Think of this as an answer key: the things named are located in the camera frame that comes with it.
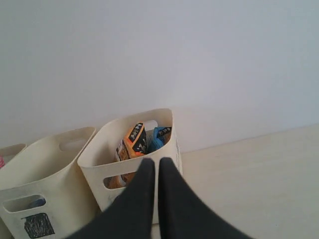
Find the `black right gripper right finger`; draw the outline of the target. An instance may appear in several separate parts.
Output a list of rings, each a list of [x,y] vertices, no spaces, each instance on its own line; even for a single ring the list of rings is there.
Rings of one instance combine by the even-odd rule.
[[[159,162],[159,227],[162,239],[250,239],[194,193],[172,159]]]

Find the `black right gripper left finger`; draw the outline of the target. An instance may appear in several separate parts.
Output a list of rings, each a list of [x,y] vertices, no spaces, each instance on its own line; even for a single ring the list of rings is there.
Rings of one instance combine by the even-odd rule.
[[[114,202],[69,239],[150,239],[155,163],[144,158],[129,185]]]

